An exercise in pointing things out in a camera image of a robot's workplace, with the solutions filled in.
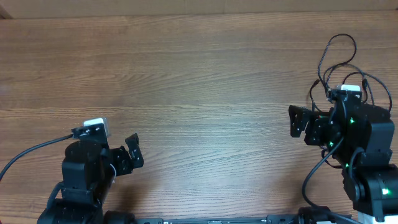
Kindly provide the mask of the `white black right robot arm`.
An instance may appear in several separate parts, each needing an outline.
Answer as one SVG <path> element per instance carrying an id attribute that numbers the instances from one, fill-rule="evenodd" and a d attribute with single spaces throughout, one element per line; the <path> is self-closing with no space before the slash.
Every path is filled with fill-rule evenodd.
<path id="1" fill-rule="evenodd" d="M 340 102 L 328 112 L 289 107 L 290 135 L 305 133 L 311 146 L 324 146 L 342 168 L 353 208 L 383 222 L 397 215 L 397 166 L 390 162 L 395 126 L 390 112 L 364 103 Z"/>

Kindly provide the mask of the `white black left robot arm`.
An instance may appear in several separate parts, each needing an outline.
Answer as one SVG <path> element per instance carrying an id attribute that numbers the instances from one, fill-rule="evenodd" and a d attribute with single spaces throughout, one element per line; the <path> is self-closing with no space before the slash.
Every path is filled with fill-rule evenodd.
<path id="1" fill-rule="evenodd" d="M 144 165 L 136 133 L 126 147 L 110 149 L 108 143 L 81 139 L 65 150 L 63 180 L 53 189 L 38 224 L 136 223 L 134 214 L 103 211 L 117 176 L 131 174 Z"/>

